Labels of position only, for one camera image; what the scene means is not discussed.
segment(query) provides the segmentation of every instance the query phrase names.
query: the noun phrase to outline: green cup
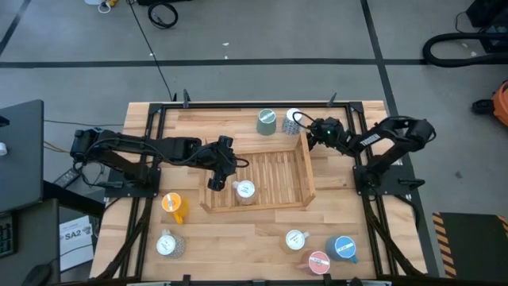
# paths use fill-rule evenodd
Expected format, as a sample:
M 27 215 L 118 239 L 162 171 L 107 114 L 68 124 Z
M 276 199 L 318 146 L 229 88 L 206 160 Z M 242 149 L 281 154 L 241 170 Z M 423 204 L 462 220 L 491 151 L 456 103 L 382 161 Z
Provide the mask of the green cup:
M 271 109 L 263 109 L 257 116 L 257 132 L 261 135 L 272 135 L 277 129 L 275 112 Z

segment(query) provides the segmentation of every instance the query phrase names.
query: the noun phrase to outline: black monitor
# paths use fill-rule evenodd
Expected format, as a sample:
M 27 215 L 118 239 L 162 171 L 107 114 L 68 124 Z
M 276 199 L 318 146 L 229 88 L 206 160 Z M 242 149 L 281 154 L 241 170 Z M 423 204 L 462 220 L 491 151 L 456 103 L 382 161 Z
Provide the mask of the black monitor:
M 43 117 L 41 100 L 0 109 L 0 214 L 21 209 L 43 198 Z

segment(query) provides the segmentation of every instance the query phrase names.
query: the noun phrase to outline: cup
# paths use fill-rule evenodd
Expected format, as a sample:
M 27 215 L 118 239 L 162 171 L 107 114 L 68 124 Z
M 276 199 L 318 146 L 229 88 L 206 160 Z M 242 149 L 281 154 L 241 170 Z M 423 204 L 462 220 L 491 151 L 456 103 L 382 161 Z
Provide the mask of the cup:
M 183 223 L 183 217 L 189 212 L 189 204 L 186 199 L 182 199 L 177 193 L 168 193 L 162 198 L 162 208 L 168 213 L 173 214 L 178 224 Z
M 293 120 L 293 114 L 299 112 L 298 108 L 291 108 L 286 112 L 286 117 L 283 120 L 283 132 L 287 135 L 296 135 L 300 133 L 300 121 L 302 120 L 301 114 L 295 114 Z
M 280 245 L 286 253 L 294 253 L 303 248 L 306 238 L 309 237 L 308 232 L 300 230 L 290 230 L 284 239 L 281 239 Z
M 172 234 L 169 230 L 163 230 L 156 247 L 160 255 L 178 258 L 185 252 L 185 240 L 179 235 Z
M 333 236 L 326 241 L 326 254 L 335 261 L 352 261 L 358 263 L 356 259 L 356 244 L 347 236 Z
M 254 184 L 251 181 L 234 181 L 233 188 L 237 190 L 235 191 L 235 196 L 241 205 L 247 206 L 253 204 L 256 201 L 257 192 Z
M 277 129 L 275 112 L 271 109 L 263 109 L 257 117 L 257 132 L 261 135 L 272 135 Z
M 309 275 L 323 275 L 330 270 L 330 259 L 326 253 L 317 250 L 307 250 L 302 255 L 300 264 L 296 265 Z

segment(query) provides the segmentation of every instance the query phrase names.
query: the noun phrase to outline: keyboard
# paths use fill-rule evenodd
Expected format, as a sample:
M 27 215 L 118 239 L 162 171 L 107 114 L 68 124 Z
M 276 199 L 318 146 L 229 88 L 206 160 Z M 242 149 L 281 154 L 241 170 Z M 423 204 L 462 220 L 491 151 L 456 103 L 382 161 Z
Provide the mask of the keyboard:
M 14 227 L 12 214 L 0 214 L 0 258 L 16 253 Z

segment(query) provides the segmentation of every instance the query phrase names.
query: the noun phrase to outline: black line on floor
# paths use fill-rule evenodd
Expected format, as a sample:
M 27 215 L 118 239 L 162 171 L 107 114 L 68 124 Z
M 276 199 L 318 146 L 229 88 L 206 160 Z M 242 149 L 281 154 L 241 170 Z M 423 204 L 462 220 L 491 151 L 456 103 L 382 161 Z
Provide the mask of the black line on floor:
M 372 50 L 374 51 L 375 60 L 378 66 L 379 77 L 381 79 L 381 84 L 383 85 L 383 90 L 385 94 L 385 98 L 387 100 L 388 110 L 391 116 L 398 115 L 397 106 L 395 104 L 395 99 L 393 95 L 393 91 L 391 89 L 390 79 L 388 77 L 386 64 L 394 65 L 422 65 L 426 64 L 424 60 L 384 60 L 383 54 L 381 52 L 381 47 L 379 46 L 378 36 L 375 32 L 374 21 L 372 20 L 371 10 L 368 6 L 368 0 L 360 0 L 362 5 L 362 10 L 364 12 L 365 22 L 367 23 L 368 34 L 371 39 Z M 410 170 L 410 174 L 414 176 L 413 164 L 411 163 L 411 159 L 409 155 L 405 155 L 402 158 L 402 164 Z M 437 270 L 437 263 L 434 257 L 434 252 L 432 248 L 432 244 L 430 242 L 430 232 L 427 228 L 427 223 L 425 220 L 423 207 L 421 205 L 420 193 L 415 190 L 411 195 L 411 201 L 414 202 L 417 206 L 417 211 L 420 213 L 420 217 L 424 223 L 420 223 L 418 229 L 418 236 L 420 238 L 421 249 L 424 253 L 425 264 L 427 266 L 427 272 L 432 276 L 439 276 L 439 272 Z
M 343 64 L 375 65 L 374 59 L 238 59 L 238 60 L 159 60 L 161 67 L 243 66 L 243 65 Z M 0 68 L 138 68 L 155 67 L 153 60 L 0 62 Z
M 6 49 L 7 44 L 9 44 L 10 38 L 13 36 L 14 31 L 17 28 L 17 25 L 21 21 L 21 18 L 23 17 L 23 14 L 25 14 L 26 8 L 28 8 L 31 1 L 32 0 L 23 1 L 23 4 L 21 4 L 19 11 L 16 13 L 16 17 L 14 17 L 13 21 L 10 23 L 10 26 L 7 29 L 6 34 L 3 36 L 2 41 L 0 42 L 0 56 L 2 56 L 2 53 Z

